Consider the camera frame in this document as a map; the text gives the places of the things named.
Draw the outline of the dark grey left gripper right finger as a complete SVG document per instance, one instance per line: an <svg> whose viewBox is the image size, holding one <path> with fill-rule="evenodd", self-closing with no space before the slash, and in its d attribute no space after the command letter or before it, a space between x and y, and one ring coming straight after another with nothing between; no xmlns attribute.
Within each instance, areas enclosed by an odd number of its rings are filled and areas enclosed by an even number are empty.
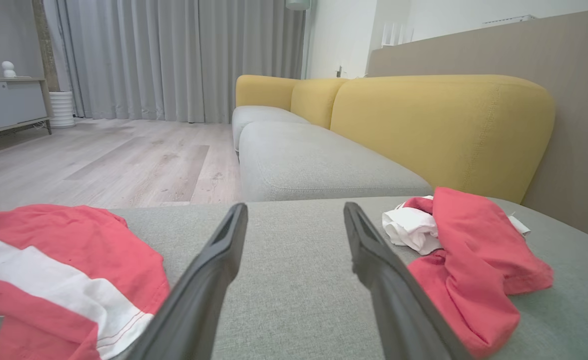
<svg viewBox="0 0 588 360"><path fill-rule="evenodd" d="M472 354L355 202L344 205L352 271L369 290L387 360L470 360Z"/></svg>

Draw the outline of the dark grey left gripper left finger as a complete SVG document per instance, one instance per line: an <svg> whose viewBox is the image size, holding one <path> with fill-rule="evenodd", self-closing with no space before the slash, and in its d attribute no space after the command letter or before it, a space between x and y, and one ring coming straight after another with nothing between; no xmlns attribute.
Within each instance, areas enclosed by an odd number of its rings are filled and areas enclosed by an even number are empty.
<svg viewBox="0 0 588 360"><path fill-rule="evenodd" d="M236 203L180 276L128 353L130 360L209 360L227 289L236 279L248 228Z"/></svg>

